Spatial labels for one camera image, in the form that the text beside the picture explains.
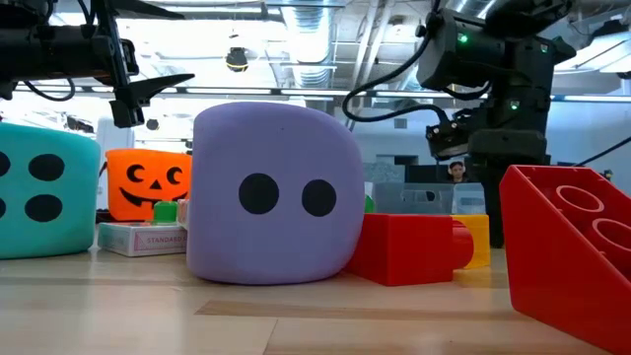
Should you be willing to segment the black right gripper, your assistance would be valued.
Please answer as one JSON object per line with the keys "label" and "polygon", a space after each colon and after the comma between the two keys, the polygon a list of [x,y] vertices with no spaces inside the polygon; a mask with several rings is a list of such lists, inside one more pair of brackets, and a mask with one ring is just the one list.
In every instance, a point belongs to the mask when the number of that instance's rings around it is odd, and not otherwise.
{"label": "black right gripper", "polygon": [[476,110],[465,122],[469,134],[466,162],[484,167],[480,182],[484,189],[489,217],[490,247],[504,246],[499,184],[504,171],[493,167],[509,165],[547,165],[547,112],[502,112],[499,117],[488,110]]}

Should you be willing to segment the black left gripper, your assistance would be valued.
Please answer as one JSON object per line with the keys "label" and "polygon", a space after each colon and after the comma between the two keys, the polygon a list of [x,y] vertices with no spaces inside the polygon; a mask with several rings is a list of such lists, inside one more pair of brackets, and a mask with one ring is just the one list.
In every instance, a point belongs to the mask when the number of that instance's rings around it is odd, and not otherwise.
{"label": "black left gripper", "polygon": [[135,59],[135,47],[131,40],[121,38],[116,17],[131,13],[141,19],[184,20],[180,13],[168,11],[142,0],[76,0],[86,20],[94,30],[92,46],[103,63],[106,75],[97,80],[113,87],[115,99],[109,102],[114,125],[130,128],[145,122],[142,108],[166,88],[173,87],[195,77],[194,74],[176,74],[130,82],[130,77],[139,73]]}

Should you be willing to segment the yellow toy brick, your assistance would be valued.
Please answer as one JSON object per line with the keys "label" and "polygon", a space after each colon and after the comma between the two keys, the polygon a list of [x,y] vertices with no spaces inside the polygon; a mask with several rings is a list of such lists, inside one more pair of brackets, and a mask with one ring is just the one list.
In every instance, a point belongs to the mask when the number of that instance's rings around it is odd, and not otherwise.
{"label": "yellow toy brick", "polygon": [[491,261],[489,217],[486,214],[453,215],[472,235],[473,256],[464,269],[489,266]]}

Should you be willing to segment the red toy brick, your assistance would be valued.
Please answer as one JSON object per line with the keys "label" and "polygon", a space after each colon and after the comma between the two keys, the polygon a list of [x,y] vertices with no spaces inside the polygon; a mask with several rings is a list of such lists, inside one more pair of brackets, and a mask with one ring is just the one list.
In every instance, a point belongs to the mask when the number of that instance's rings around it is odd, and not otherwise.
{"label": "red toy brick", "polygon": [[556,166],[509,167],[500,197],[514,309],[631,355],[631,197]]}
{"label": "red toy brick", "polygon": [[450,282],[473,255],[471,233],[451,216],[373,213],[345,270],[384,286]]}

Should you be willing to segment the purple foam die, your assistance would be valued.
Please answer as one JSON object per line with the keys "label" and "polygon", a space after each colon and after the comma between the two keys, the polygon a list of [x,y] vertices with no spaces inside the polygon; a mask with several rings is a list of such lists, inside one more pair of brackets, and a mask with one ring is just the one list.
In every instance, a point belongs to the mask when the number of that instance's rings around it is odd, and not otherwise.
{"label": "purple foam die", "polygon": [[194,120],[186,262],[200,278],[328,278],[354,252],[364,203],[360,150],[322,111],[229,103]]}

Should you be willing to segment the green four-stud toy brick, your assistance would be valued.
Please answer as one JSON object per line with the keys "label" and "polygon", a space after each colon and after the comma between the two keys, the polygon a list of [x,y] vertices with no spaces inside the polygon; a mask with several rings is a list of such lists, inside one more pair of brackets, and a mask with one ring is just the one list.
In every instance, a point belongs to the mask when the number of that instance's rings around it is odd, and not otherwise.
{"label": "green four-stud toy brick", "polygon": [[173,224],[177,219],[178,205],[174,201],[159,201],[153,207],[154,224]]}

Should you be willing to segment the card deck printed standard size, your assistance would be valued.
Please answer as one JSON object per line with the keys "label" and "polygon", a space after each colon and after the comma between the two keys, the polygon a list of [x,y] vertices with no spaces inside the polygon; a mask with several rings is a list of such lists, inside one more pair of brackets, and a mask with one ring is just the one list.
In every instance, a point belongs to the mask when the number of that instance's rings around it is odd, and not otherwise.
{"label": "card deck printed standard size", "polygon": [[185,253],[187,230],[173,223],[101,223],[98,246],[128,257]]}

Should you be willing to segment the teal foam die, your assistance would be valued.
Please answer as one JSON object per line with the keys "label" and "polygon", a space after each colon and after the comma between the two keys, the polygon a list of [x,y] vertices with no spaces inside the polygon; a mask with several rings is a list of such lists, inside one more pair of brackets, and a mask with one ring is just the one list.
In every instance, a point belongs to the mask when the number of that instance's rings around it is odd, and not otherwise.
{"label": "teal foam die", "polygon": [[0,123],[0,259],[87,250],[100,168],[91,138]]}

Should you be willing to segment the clear plastic bin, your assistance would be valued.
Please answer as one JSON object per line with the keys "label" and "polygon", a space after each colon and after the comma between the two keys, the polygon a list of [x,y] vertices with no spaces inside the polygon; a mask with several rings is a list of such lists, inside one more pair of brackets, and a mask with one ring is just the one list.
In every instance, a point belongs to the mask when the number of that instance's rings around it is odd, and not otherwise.
{"label": "clear plastic bin", "polygon": [[481,183],[463,182],[454,185],[453,213],[456,215],[486,213],[484,189]]}

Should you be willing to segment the long ceiling light strip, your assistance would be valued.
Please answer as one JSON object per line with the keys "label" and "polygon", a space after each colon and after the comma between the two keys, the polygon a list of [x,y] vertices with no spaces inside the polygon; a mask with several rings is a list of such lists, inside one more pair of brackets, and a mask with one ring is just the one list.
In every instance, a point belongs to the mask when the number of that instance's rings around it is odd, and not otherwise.
{"label": "long ceiling light strip", "polygon": [[[196,88],[175,87],[166,88],[161,95],[208,95],[208,96],[275,96],[275,97],[304,97],[304,98],[341,98],[348,91],[328,89],[249,89],[249,88]],[[450,99],[451,96],[443,92],[433,91],[375,91],[362,92],[359,97],[379,99]],[[551,95],[553,102],[574,103],[605,103],[631,104],[631,96],[612,95]]]}

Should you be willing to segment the black ceiling-hung device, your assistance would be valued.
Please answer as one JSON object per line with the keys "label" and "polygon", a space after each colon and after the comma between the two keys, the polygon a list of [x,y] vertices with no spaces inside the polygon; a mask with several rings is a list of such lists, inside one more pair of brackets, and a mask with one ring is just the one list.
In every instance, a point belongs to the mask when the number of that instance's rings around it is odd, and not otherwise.
{"label": "black ceiling-hung device", "polygon": [[248,60],[244,47],[231,47],[226,55],[226,66],[236,73],[245,72],[248,68]]}

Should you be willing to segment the grey plastic bin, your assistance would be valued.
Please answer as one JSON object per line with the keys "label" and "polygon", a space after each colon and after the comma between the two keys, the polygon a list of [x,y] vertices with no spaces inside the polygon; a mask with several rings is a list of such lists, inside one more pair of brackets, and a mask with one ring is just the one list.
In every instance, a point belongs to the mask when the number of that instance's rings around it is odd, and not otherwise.
{"label": "grey plastic bin", "polygon": [[450,215],[453,196],[449,183],[379,182],[372,194],[375,211],[386,214]]}

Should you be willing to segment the orange pumpkin bucket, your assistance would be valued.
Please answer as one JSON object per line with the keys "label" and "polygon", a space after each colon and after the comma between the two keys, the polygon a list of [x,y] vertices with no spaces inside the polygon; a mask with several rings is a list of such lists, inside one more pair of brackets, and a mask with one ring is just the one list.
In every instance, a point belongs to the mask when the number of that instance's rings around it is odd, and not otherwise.
{"label": "orange pumpkin bucket", "polygon": [[105,152],[107,205],[116,221],[146,221],[161,201],[189,195],[192,157],[147,149]]}

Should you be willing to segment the silver spiral ventilation duct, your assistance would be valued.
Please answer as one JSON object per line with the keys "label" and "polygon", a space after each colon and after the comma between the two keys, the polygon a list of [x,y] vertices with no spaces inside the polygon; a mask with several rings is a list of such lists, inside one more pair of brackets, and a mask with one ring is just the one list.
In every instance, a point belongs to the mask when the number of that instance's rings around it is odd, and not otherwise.
{"label": "silver spiral ventilation duct", "polygon": [[298,6],[283,7],[281,13],[288,30],[289,55],[295,66],[293,75],[297,87],[326,89],[331,74],[332,22],[334,11],[329,8]]}

